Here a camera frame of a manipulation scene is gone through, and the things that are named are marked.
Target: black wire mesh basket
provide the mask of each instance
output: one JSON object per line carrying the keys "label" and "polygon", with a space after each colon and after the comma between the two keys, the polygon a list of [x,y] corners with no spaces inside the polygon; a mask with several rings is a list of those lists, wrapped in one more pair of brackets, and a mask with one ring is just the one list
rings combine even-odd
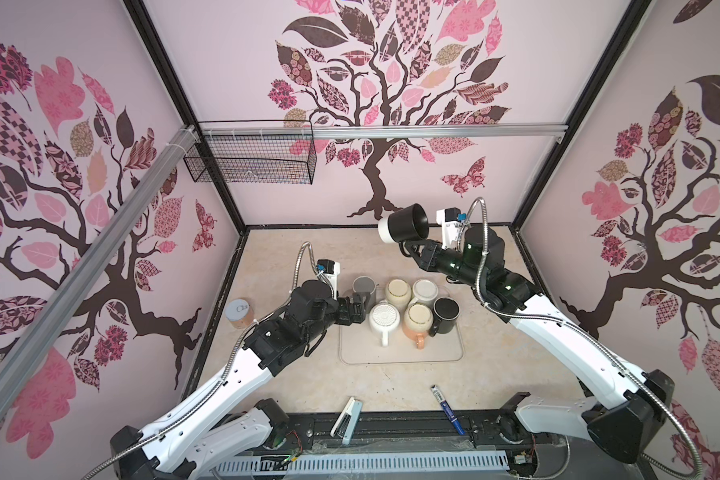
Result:
{"label": "black wire mesh basket", "polygon": [[315,178],[317,153],[308,120],[234,120],[200,125],[205,142],[192,146],[184,157],[195,182],[213,181],[212,162],[226,182],[312,184]]}

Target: wallpaper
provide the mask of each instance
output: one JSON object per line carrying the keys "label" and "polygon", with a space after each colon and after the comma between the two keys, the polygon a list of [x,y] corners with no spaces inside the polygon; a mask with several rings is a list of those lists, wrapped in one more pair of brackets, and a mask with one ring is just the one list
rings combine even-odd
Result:
{"label": "wallpaper", "polygon": [[[0,5],[0,360],[180,128],[122,5],[38,8]],[[0,477],[78,478],[175,405],[235,242],[180,163],[0,423]]]}
{"label": "wallpaper", "polygon": [[[720,0],[655,6],[523,234],[563,312],[674,379],[720,479]],[[692,467],[671,426],[648,452]]]}
{"label": "wallpaper", "polygon": [[[536,3],[501,0],[203,5],[150,5],[202,120],[282,118],[287,127],[306,120],[316,127],[361,127],[563,122],[625,3],[568,1],[541,10]],[[578,7],[587,10],[586,24],[583,15],[572,15]],[[263,14],[267,21],[251,30],[247,19]],[[211,17],[232,27],[216,29]],[[192,42],[205,47],[190,52],[187,26],[201,22],[202,38]],[[588,38],[586,45],[569,37],[573,25]],[[536,41],[569,44],[576,59],[553,67],[554,54],[530,47]],[[233,72],[248,63],[256,70]],[[492,221],[509,221],[550,141],[317,140],[314,185],[230,188],[249,224],[369,224],[413,202],[431,203],[432,214],[452,205],[466,209],[476,194],[496,203]],[[309,146],[298,140],[288,153],[306,159]],[[331,211],[320,203],[330,203]]]}

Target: marker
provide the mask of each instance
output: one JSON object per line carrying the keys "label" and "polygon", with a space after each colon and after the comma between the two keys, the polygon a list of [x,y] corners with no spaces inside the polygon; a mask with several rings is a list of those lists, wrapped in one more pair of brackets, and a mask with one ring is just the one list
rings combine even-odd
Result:
{"label": "marker", "polygon": [[434,398],[440,402],[440,407],[443,409],[443,412],[445,412],[445,416],[448,417],[448,420],[454,424],[456,432],[458,432],[459,435],[467,435],[461,427],[461,423],[458,422],[458,418],[454,415],[454,411],[451,410],[451,406],[445,401],[445,397],[443,397],[443,393],[440,391],[438,386],[432,385],[432,394],[434,395]]}

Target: marble pattern surface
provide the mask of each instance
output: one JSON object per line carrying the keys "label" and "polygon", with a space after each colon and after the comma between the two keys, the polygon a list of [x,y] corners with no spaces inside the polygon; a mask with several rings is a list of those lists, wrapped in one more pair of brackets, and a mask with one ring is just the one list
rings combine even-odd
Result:
{"label": "marble pattern surface", "polygon": [[[507,268],[530,278],[509,229],[493,229],[506,244]],[[439,235],[439,229],[430,229],[431,238]],[[228,301],[248,300],[256,318],[277,308],[287,298],[298,249],[304,241],[312,243],[315,260],[329,258],[341,263],[339,293],[350,290],[360,275],[380,284],[394,277],[411,283],[428,278],[444,284],[442,274],[423,272],[403,257],[397,246],[382,243],[375,228],[253,230]],[[299,283],[311,278],[314,275],[305,253]],[[347,365],[338,357],[338,328],[331,328],[309,358],[296,360],[235,410],[247,410],[260,399],[271,397],[286,412],[337,412],[350,396],[364,402],[364,411],[432,410],[439,408],[430,391],[433,384],[440,387],[453,409],[499,408],[522,391],[562,399],[583,396],[573,373],[536,341],[480,308],[468,286],[448,285],[448,290],[462,309],[461,360]],[[240,332],[221,318],[201,383],[223,367]]]}

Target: butterfly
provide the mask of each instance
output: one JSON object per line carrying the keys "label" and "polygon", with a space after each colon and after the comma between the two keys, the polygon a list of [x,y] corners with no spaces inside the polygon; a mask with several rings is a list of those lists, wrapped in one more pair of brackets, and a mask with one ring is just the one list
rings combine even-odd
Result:
{"label": "butterfly", "polygon": [[485,157],[479,158],[478,161],[474,162],[465,176],[446,175],[440,180],[445,182],[446,185],[451,185],[454,188],[454,192],[464,197],[464,192],[469,190],[470,184],[472,184],[472,187],[485,187],[485,185],[483,185],[485,175],[481,173],[483,168],[485,168]]}
{"label": "butterfly", "polygon": [[213,230],[216,225],[216,220],[213,219],[211,214],[206,213],[206,208],[200,204],[199,201],[195,200],[195,211],[197,212],[197,219],[200,220],[200,226],[202,229],[195,235],[195,241],[192,242],[192,252],[197,252],[201,248],[211,248],[213,245]]}

